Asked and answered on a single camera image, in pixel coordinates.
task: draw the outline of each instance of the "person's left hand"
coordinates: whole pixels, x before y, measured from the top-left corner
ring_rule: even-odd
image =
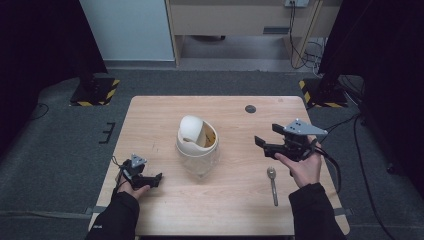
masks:
[[[131,184],[125,179],[124,176],[121,176],[121,179],[119,181],[120,187],[118,188],[117,192],[126,192],[133,196],[137,201],[141,199],[141,197],[150,189],[149,185],[143,186],[142,188],[139,188],[137,190],[134,190],[131,186]]]

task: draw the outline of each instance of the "black sleeve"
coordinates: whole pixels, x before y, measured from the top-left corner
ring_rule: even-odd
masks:
[[[112,197],[106,210],[97,216],[86,240],[134,240],[140,206],[126,192]]]
[[[346,239],[320,183],[309,184],[289,195],[296,240]]]

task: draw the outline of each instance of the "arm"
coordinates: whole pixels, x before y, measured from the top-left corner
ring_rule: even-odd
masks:
[[[299,162],[294,162],[280,153],[276,153],[275,158],[290,169],[300,188],[289,195],[296,240],[346,239],[335,220],[330,200],[319,183],[321,155],[314,153]]]
[[[97,216],[86,240],[133,240],[140,206],[138,200],[150,189],[144,186],[133,190],[131,184],[121,177],[121,184],[112,195],[112,200],[104,212]]]
[[[289,195],[294,232],[302,239],[346,239],[334,218],[334,210],[320,183],[308,184]]]

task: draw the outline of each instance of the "white cup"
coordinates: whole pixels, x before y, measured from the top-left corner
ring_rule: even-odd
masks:
[[[180,123],[177,149],[183,166],[199,178],[204,178],[219,162],[218,133],[203,119],[187,115]]]

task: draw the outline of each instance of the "person's right hand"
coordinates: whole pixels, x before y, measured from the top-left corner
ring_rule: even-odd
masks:
[[[321,147],[321,144],[317,142],[316,146]],[[309,158],[299,162],[292,161],[281,153],[276,153],[275,158],[290,169],[299,188],[319,182],[322,164],[319,153],[315,152]]]

